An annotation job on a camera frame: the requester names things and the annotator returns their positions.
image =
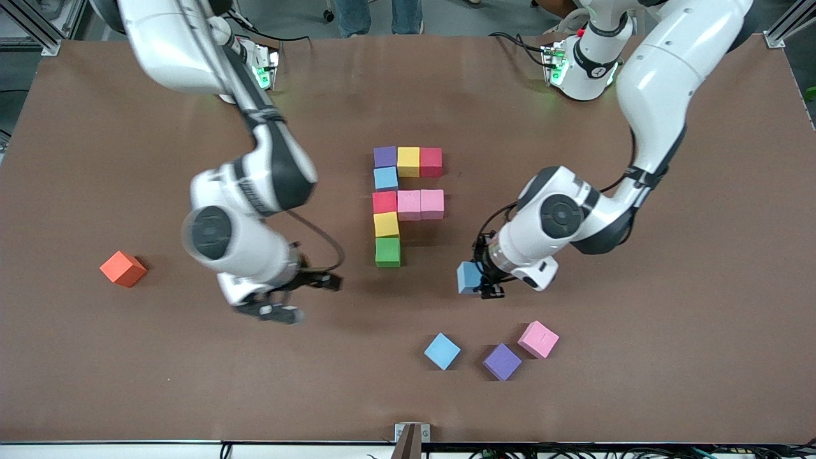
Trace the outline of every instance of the block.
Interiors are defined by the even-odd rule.
[[[399,238],[377,238],[375,263],[378,268],[399,268],[402,266]]]
[[[381,167],[375,169],[374,188],[377,191],[397,191],[397,168]]]
[[[397,192],[378,191],[371,194],[371,203],[374,205],[374,213],[389,213],[397,211]]]
[[[148,272],[133,256],[121,251],[114,253],[100,266],[100,270],[110,282],[123,287],[133,287]]]
[[[400,221],[419,221],[422,193],[418,189],[401,189],[397,191],[397,217]]]
[[[419,147],[397,149],[397,175],[406,178],[419,177]]]
[[[374,167],[396,167],[397,147],[378,147],[374,149]]]
[[[377,238],[400,237],[400,224],[396,212],[374,214],[374,236]]]
[[[472,261],[463,261],[456,269],[456,283],[459,293],[463,295],[480,295],[481,273]]]
[[[419,149],[419,175],[422,177],[442,176],[442,149]]]
[[[445,217],[445,191],[442,189],[423,189],[420,191],[422,220],[441,220]]]
[[[431,345],[425,350],[425,356],[431,359],[431,362],[434,362],[439,368],[446,370],[460,351],[461,349],[453,341],[440,333],[436,338],[433,338]]]
[[[535,356],[535,358],[546,359],[557,341],[558,335],[536,320],[527,326],[527,329],[521,335],[521,339],[518,340],[518,345]]]
[[[485,367],[500,381],[506,381],[521,365],[521,359],[504,343],[497,345],[483,362]]]

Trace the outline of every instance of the light blue cube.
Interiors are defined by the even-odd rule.
[[[377,191],[397,190],[397,168],[378,167],[374,170],[374,187]]]
[[[463,261],[456,269],[456,283],[459,285],[459,293],[463,295],[481,295],[479,292],[481,273],[476,263]]]
[[[456,359],[461,349],[449,340],[447,336],[438,334],[433,338],[431,345],[425,350],[425,355],[431,359],[439,368],[446,370],[450,363]]]

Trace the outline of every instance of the purple cube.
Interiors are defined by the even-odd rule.
[[[502,343],[493,349],[483,363],[493,373],[493,376],[500,381],[506,381],[521,365],[521,359]]]
[[[397,147],[378,147],[374,149],[374,167],[396,167]]]

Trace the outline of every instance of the orange cube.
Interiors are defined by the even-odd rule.
[[[110,282],[123,287],[133,287],[148,272],[138,260],[124,252],[114,253],[100,266],[100,270],[108,276]]]

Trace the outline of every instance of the gray floor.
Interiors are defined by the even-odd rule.
[[[757,31],[767,29],[788,9],[793,0],[755,0],[761,22]],[[278,37],[309,35],[312,38],[339,38],[336,22],[323,19],[324,0],[240,0],[242,12],[255,27]],[[371,3],[372,34],[391,33],[391,2]],[[557,23],[557,18],[541,8],[531,8],[529,0],[483,0],[472,7],[464,0],[424,0],[425,32],[440,35],[487,35],[495,31],[536,35]],[[83,37],[99,40],[104,25],[91,20]],[[117,33],[106,35],[122,40]],[[787,40],[786,53],[803,90],[816,86],[816,26]],[[40,60],[38,52],[0,52],[0,91],[27,89]],[[25,93],[0,93],[0,128],[12,132],[25,100]],[[816,101],[808,104],[811,113]]]

